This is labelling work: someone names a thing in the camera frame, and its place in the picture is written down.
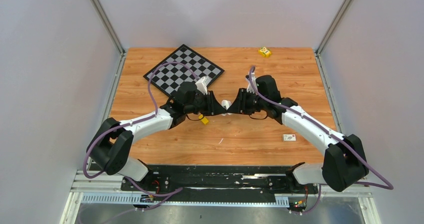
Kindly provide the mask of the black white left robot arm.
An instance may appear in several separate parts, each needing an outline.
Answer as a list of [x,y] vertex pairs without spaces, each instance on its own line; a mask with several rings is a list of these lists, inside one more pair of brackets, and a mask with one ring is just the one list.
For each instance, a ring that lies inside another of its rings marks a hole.
[[86,156],[106,174],[130,178],[135,186],[146,191],[152,187],[153,177],[148,174],[146,164],[130,157],[132,145],[151,134],[176,127],[187,114],[215,116],[226,111],[212,91],[193,82],[183,82],[154,112],[130,120],[104,120],[87,147]]

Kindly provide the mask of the white staple box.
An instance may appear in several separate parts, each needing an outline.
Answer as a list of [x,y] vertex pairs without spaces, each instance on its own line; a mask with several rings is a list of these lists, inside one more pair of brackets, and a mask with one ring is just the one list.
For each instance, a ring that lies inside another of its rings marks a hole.
[[283,134],[282,135],[282,140],[284,142],[288,142],[288,141],[296,141],[296,135],[295,134]]

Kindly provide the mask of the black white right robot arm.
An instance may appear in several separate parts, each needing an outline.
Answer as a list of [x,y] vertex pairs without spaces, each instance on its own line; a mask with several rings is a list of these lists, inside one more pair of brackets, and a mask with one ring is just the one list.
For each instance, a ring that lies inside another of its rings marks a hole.
[[253,78],[248,88],[239,89],[227,111],[244,115],[265,111],[268,117],[296,131],[323,155],[323,163],[301,162],[286,171],[285,185],[292,193],[298,193],[306,184],[325,184],[342,192],[369,174],[360,138],[332,130],[294,100],[282,97],[270,75]]

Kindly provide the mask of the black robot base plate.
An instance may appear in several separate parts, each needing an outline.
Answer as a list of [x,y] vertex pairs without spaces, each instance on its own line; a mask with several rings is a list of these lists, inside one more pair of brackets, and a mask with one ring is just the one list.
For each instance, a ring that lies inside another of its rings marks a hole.
[[122,191],[146,191],[168,194],[182,191],[169,200],[174,202],[270,204],[276,195],[296,195],[303,199],[318,193],[317,186],[294,184],[286,176],[288,166],[208,166],[150,165],[147,176],[132,184],[122,180]]

